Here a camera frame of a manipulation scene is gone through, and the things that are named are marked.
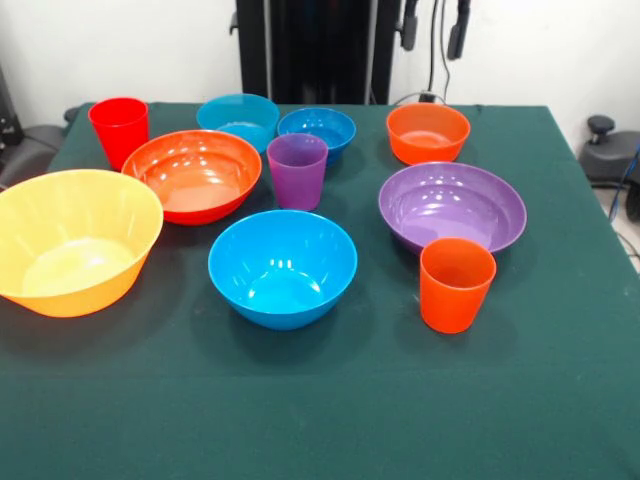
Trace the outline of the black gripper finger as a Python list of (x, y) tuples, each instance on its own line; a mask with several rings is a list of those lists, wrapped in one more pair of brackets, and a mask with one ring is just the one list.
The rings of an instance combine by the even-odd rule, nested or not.
[(470, 4), (470, 0), (457, 1), (457, 19), (451, 28), (447, 47), (448, 59), (460, 59), (462, 57), (470, 17)]
[(412, 51), (415, 46), (418, 17), (416, 14), (417, 0), (406, 0), (401, 24), (401, 47), (405, 51)]

